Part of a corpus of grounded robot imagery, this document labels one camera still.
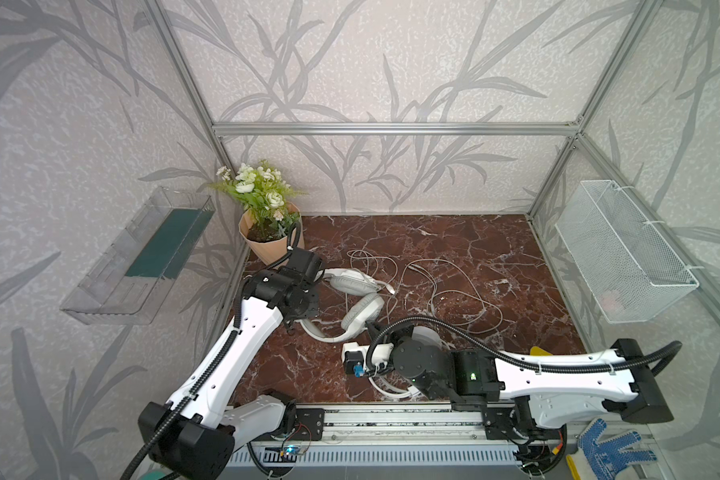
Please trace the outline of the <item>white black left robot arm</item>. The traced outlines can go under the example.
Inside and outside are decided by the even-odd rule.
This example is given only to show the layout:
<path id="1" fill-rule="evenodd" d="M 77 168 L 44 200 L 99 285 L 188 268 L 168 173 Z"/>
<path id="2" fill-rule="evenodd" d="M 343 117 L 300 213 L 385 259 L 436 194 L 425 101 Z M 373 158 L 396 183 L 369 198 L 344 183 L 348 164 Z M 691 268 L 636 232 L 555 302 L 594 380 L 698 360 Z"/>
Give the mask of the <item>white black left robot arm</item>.
<path id="1" fill-rule="evenodd" d="M 257 352 L 279 327 L 291 327 L 316 310 L 322 279 L 318 254 L 299 246 L 293 224 L 286 252 L 255 272 L 234 297 L 233 319 L 190 377 L 163 404 L 149 403 L 138 418 L 143 446 L 125 467 L 130 479 L 145 459 L 169 469 L 169 478 L 216 479 L 235 451 L 281 429 L 293 406 L 282 395 L 264 395 L 222 423 L 228 402 Z"/>

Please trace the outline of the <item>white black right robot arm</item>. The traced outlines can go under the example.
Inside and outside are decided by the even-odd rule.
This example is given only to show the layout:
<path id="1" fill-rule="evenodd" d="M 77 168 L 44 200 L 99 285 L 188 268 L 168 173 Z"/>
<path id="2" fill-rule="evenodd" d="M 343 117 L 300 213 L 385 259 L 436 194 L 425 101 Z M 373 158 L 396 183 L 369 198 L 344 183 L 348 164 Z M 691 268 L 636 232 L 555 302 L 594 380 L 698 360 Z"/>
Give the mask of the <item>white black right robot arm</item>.
<path id="1" fill-rule="evenodd" d="M 529 435 L 606 413 L 632 424 L 672 421 L 657 377 L 681 348 L 672 341 L 645 354 L 636 340 L 622 338 L 588 354 L 514 354 L 435 317 L 412 315 L 376 329 L 365 347 L 344 347 L 342 361 L 356 377 L 394 372 L 455 410 L 511 402 L 515 428 Z"/>

